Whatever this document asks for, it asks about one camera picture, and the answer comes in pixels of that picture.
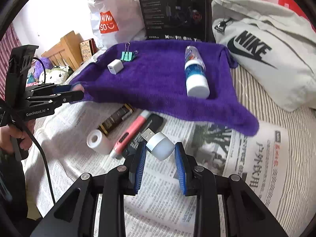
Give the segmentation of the person's left hand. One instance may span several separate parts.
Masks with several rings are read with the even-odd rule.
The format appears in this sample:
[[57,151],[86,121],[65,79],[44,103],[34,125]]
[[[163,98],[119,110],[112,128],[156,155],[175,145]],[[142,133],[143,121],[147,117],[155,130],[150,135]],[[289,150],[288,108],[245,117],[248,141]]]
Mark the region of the person's left hand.
[[7,153],[14,153],[11,137],[21,139],[20,148],[29,150],[33,141],[25,131],[21,131],[13,124],[1,127],[1,148]]

